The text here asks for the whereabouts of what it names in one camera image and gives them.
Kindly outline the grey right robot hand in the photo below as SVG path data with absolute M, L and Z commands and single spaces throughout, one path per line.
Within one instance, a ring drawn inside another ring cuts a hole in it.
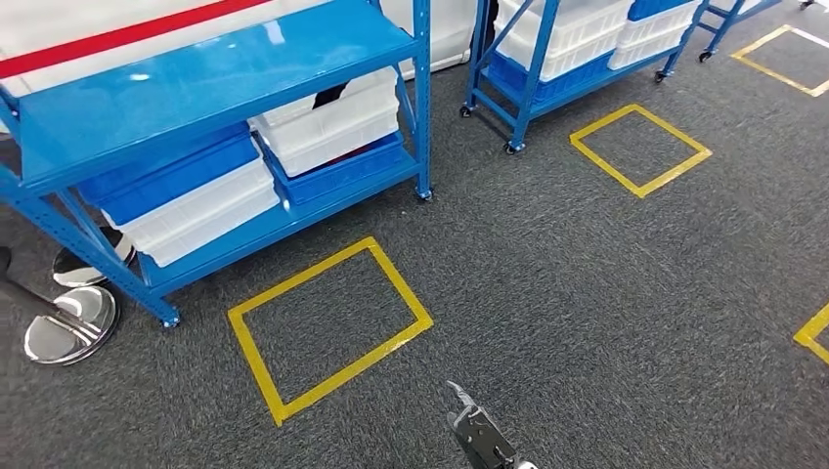
M 459 386 L 459 384 L 451 380 L 447 380 L 446 384 L 455 393 L 461 404 L 461 410 L 450 411 L 447 414 L 450 422 L 454 422 L 459 418 L 466 418 L 469 414 L 475 414 L 479 410 L 477 403 L 463 388 Z

